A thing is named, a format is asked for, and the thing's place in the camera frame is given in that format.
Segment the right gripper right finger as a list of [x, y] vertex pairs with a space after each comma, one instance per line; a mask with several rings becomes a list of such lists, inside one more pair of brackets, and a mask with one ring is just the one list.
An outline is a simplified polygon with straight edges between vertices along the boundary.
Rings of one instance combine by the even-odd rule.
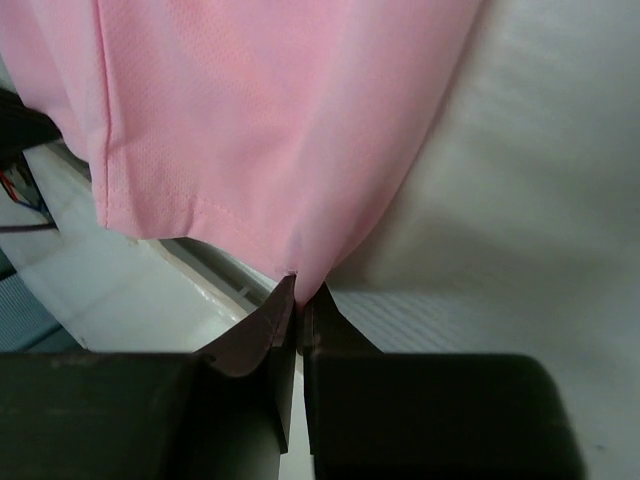
[[582, 479], [558, 388], [517, 354], [385, 353], [322, 287], [300, 320], [319, 479]]

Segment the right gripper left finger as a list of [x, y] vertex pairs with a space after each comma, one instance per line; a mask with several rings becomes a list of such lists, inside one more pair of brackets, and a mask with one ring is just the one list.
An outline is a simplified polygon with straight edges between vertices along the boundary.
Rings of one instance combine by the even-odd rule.
[[289, 447], [293, 277], [192, 353], [5, 353], [5, 479], [274, 479]]

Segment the pink t shirt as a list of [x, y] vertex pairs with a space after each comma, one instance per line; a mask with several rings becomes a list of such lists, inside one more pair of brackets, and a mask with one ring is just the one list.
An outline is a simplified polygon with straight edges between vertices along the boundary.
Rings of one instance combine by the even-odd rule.
[[5, 1], [21, 99], [98, 223], [212, 244], [307, 302], [399, 190], [477, 1]]

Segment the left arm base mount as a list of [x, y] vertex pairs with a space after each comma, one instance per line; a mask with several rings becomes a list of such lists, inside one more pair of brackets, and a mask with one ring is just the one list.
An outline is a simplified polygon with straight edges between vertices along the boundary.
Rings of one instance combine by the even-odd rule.
[[1, 89], [1, 187], [15, 205], [42, 218], [36, 224], [2, 225], [2, 234], [58, 229], [25, 152], [61, 138], [60, 130], [47, 115], [25, 106], [17, 93]]

